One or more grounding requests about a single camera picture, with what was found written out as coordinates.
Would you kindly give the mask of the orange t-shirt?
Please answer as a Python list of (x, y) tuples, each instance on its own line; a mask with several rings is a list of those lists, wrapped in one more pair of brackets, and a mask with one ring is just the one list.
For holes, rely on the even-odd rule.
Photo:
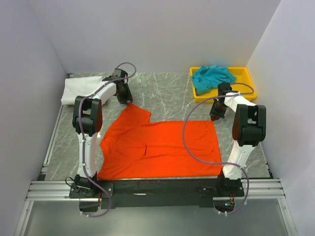
[(98, 179), (216, 176), (222, 165), (210, 120), (151, 122), (151, 113), (129, 104), (100, 142)]

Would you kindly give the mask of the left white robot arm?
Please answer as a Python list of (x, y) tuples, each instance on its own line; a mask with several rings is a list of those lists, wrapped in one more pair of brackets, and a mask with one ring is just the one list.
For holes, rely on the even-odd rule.
[(79, 141), (79, 167), (75, 181), (81, 184), (81, 192), (88, 198), (98, 193), (95, 165), (96, 138), (102, 128), (102, 106), (112, 96), (120, 104), (133, 101), (129, 86), (129, 75), (116, 68), (111, 76), (102, 79), (99, 88), (86, 96), (75, 98), (72, 126)]

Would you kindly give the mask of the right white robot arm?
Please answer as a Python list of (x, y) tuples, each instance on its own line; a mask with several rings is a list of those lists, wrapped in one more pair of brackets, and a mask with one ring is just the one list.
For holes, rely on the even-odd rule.
[(222, 168), (225, 178), (237, 180), (251, 152), (266, 136), (266, 107), (248, 101), (240, 92), (232, 89), (231, 84), (218, 85), (218, 98), (214, 99), (210, 110), (212, 121), (225, 117), (226, 109), (234, 112), (232, 138), (234, 140), (228, 164)]

